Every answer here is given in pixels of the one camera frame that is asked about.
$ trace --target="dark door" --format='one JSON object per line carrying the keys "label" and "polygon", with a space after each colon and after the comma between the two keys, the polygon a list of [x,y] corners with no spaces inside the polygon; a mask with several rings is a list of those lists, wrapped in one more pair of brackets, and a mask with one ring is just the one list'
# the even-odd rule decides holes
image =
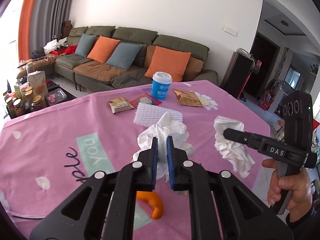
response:
{"label": "dark door", "polygon": [[266,85],[266,82],[270,77],[278,50],[279,47],[276,44],[262,36],[260,33],[257,33],[251,49],[251,54],[255,60],[260,60],[262,64],[259,73],[251,73],[250,78],[244,87],[244,91],[249,95],[254,97],[259,96],[261,88]]}

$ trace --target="human hand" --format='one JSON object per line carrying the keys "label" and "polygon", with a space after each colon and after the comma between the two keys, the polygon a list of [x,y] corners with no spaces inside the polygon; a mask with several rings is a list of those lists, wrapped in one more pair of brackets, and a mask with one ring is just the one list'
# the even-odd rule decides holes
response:
{"label": "human hand", "polygon": [[275,169],[271,176],[268,203],[273,205],[279,201],[282,189],[292,189],[292,197],[287,205],[287,209],[290,210],[290,222],[295,222],[307,214],[312,207],[311,183],[307,170],[302,168],[298,175],[283,176],[278,179],[278,164],[275,159],[264,160],[262,166]]}

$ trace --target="gold snack wrapper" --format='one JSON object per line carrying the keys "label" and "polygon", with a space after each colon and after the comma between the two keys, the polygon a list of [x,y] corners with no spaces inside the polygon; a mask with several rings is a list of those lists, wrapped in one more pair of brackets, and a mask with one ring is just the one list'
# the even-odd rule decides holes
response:
{"label": "gold snack wrapper", "polygon": [[185,105],[185,106],[203,106],[197,97],[197,95],[192,92],[192,91],[181,91],[174,89],[173,90],[179,100],[180,105]]}
{"label": "gold snack wrapper", "polygon": [[126,98],[116,98],[109,101],[112,113],[118,113],[129,109],[134,109],[134,107],[129,103]]}

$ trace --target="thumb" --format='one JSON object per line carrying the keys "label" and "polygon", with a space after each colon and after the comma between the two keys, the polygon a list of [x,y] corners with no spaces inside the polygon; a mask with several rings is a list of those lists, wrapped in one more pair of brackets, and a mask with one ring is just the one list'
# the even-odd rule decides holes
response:
{"label": "thumb", "polygon": [[295,191],[303,191],[306,188],[306,181],[298,175],[283,176],[279,179],[279,187],[281,189],[292,189]]}

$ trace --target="blue pillow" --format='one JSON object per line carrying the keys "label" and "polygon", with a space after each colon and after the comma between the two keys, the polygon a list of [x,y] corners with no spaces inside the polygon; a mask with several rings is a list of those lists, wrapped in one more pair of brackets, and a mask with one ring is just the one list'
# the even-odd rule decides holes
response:
{"label": "blue pillow", "polygon": [[75,54],[81,57],[87,57],[87,55],[89,54],[92,48],[92,44],[95,38],[96,38],[96,35],[88,35],[88,34],[82,33],[82,36],[76,48]]}
{"label": "blue pillow", "polygon": [[138,44],[121,42],[107,60],[106,64],[128,70],[141,47],[142,46]]}

